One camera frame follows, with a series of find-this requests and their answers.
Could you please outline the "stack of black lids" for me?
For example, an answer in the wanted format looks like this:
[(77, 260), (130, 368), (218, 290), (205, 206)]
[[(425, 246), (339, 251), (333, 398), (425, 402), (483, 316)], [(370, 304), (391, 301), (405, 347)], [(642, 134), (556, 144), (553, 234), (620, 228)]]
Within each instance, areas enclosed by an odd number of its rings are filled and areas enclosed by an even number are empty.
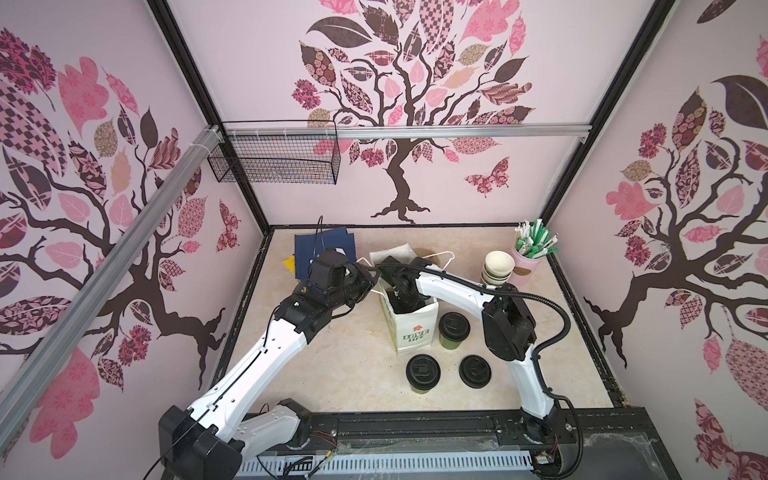
[(492, 378), (490, 364), (478, 355), (468, 355), (459, 364), (459, 377), (462, 382), (473, 389), (482, 389)]

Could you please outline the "dark blue napkins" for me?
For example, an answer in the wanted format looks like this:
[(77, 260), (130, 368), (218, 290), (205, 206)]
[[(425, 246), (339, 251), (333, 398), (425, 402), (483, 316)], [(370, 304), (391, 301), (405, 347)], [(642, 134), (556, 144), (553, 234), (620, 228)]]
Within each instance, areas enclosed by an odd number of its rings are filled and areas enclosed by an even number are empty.
[(296, 235), (294, 237), (295, 278), (299, 281), (307, 279), (311, 263), (326, 250), (343, 252), (350, 262), (358, 258), (355, 236), (346, 227)]

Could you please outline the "bundle of wrapped straws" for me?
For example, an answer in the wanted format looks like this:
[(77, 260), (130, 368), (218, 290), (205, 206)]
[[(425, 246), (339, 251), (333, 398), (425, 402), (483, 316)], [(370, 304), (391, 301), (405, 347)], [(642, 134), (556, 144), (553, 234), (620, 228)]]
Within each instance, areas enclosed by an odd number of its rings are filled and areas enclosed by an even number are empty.
[(548, 229), (542, 219), (524, 221), (515, 228), (517, 235), (513, 252), (529, 260), (538, 260), (558, 252), (558, 236)]

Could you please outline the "aluminium rail back wall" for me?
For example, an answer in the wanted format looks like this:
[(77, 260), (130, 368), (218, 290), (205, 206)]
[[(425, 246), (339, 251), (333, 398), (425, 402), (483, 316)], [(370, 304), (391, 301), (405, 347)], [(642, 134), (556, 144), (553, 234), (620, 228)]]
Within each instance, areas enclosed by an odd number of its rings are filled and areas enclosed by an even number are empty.
[(577, 137), (586, 138), (592, 127), (588, 124), (515, 124), (515, 125), (453, 125), (453, 126), (389, 126), (389, 127), (288, 127), (255, 122), (228, 123), (225, 131), (233, 137), (246, 135), (296, 137), (316, 136), (344, 140), (381, 140), (410, 138), (514, 138), (514, 137)]

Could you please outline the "aluminium rail wall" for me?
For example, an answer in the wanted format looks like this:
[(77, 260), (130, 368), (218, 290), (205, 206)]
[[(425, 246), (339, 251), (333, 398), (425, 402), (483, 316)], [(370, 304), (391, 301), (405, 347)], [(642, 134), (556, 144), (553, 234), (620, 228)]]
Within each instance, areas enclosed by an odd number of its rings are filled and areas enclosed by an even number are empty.
[(233, 137), (246, 135), (296, 137), (316, 136), (344, 140), (381, 140), (410, 138), (514, 138), (514, 137), (577, 137), (586, 138), (592, 127), (588, 124), (515, 124), (515, 125), (453, 125), (453, 126), (389, 126), (389, 127), (288, 127), (255, 122), (228, 123), (225, 131)]
[(63, 367), (85, 331), (127, 274), (134, 260), (159, 227), (194, 172), (222, 140), (223, 129), (204, 128), (171, 170), (163, 185), (141, 210), (137, 219), (77, 293), (63, 317), (1, 392), (1, 447), (6, 448), (39, 398)]

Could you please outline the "pink straw holder cup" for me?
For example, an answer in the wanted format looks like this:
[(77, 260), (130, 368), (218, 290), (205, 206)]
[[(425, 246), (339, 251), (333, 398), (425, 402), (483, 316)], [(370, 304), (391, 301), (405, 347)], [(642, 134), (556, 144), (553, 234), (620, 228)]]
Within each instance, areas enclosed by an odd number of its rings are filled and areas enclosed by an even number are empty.
[(532, 279), (542, 259), (529, 259), (515, 249), (511, 250), (511, 256), (514, 259), (515, 265), (508, 282), (516, 287), (522, 287)]

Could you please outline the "stack of paper cups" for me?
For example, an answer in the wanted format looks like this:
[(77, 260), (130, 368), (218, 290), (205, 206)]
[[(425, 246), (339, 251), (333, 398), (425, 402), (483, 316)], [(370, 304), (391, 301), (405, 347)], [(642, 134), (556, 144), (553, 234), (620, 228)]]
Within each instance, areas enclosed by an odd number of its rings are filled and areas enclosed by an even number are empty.
[(484, 259), (481, 279), (487, 285), (500, 286), (509, 280), (514, 268), (515, 260), (509, 253), (491, 251)]

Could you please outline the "yellow napkins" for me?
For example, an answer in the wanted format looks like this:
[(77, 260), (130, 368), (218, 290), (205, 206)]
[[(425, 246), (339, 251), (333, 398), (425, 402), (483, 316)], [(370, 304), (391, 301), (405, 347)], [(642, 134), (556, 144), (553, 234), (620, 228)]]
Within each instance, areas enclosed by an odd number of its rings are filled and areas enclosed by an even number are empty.
[(283, 264), (285, 265), (285, 267), (286, 267), (286, 268), (287, 268), (287, 269), (288, 269), (288, 270), (289, 270), (289, 271), (290, 271), (290, 272), (291, 272), (293, 275), (295, 275), (295, 274), (296, 274), (296, 262), (295, 262), (295, 257), (294, 257), (294, 256), (290, 256), (290, 257), (288, 257), (286, 260), (284, 260), (284, 261), (283, 261)]

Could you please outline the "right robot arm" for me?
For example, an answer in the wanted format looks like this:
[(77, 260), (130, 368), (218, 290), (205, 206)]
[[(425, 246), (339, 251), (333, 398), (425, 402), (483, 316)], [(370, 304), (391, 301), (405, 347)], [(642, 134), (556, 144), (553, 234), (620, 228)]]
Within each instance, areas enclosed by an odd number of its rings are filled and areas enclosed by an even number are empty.
[[(487, 349), (509, 368), (521, 402), (523, 436), (532, 444), (553, 448), (561, 467), (537, 469), (541, 479), (565, 479), (578, 469), (584, 454), (584, 435), (573, 402), (547, 384), (541, 353), (566, 339), (572, 327), (569, 314), (556, 302), (519, 291), (511, 284), (487, 286), (450, 274), (435, 265), (412, 265), (392, 258), (377, 266), (393, 290), (413, 303), (433, 297), (477, 317)], [(560, 331), (539, 341), (530, 302), (551, 309), (562, 319)]]

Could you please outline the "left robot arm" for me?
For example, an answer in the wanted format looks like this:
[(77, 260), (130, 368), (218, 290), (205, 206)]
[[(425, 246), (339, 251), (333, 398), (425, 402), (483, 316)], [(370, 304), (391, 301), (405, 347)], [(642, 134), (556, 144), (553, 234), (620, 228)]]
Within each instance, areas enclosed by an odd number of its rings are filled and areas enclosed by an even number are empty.
[(166, 479), (232, 479), (243, 462), (291, 442), (302, 414), (290, 404), (248, 412), (266, 387), (314, 337), (353, 309), (378, 281), (378, 271), (335, 250), (319, 254), (310, 274), (274, 309), (253, 347), (210, 390), (186, 409), (170, 407), (159, 427)]

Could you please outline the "green paper coffee cup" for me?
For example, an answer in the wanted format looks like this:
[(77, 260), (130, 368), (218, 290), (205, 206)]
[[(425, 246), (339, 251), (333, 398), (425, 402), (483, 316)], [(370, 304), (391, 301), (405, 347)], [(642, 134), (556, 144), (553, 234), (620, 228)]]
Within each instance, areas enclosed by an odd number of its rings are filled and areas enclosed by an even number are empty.
[(462, 343), (464, 342), (464, 339), (455, 340), (455, 339), (440, 335), (439, 342), (440, 342), (440, 345), (446, 350), (456, 350), (462, 345)]

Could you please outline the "aluminium rail left wall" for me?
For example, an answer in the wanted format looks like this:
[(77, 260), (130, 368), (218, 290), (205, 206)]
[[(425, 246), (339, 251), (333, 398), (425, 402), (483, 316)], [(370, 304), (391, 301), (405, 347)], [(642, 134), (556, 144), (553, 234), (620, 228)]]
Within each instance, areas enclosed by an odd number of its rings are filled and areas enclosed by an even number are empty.
[(194, 172), (222, 140), (223, 129), (204, 128), (171, 170), (163, 185), (141, 210), (137, 219), (77, 293), (63, 317), (1, 392), (1, 447), (6, 448), (39, 398), (63, 367), (85, 331), (127, 274), (134, 260), (159, 227)]

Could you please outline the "white illustrated paper bag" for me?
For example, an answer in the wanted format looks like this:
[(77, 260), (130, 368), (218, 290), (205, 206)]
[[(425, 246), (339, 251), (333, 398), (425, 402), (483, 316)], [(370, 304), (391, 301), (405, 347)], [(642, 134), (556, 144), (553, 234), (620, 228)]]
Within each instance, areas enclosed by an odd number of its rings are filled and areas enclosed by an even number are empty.
[[(367, 263), (378, 265), (387, 257), (393, 257), (401, 263), (409, 263), (417, 257), (427, 262), (443, 267), (455, 258), (452, 251), (433, 252), (426, 248), (413, 249), (410, 244), (372, 251)], [(438, 301), (433, 297), (424, 301), (420, 307), (406, 307), (398, 299), (394, 287), (386, 280), (380, 279), (373, 289), (381, 306), (394, 349), (398, 355), (413, 353), (428, 347), (434, 338), (438, 323)]]

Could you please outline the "black cup lid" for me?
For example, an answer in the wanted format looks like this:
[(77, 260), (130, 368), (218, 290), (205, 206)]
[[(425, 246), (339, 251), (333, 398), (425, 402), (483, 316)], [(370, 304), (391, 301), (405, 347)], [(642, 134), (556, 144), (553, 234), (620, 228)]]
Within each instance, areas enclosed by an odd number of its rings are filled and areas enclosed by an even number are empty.
[(438, 330), (442, 340), (463, 342), (470, 334), (469, 320), (461, 313), (448, 312), (441, 316)]
[(434, 357), (418, 354), (407, 362), (405, 374), (410, 386), (435, 387), (441, 378), (441, 368)]

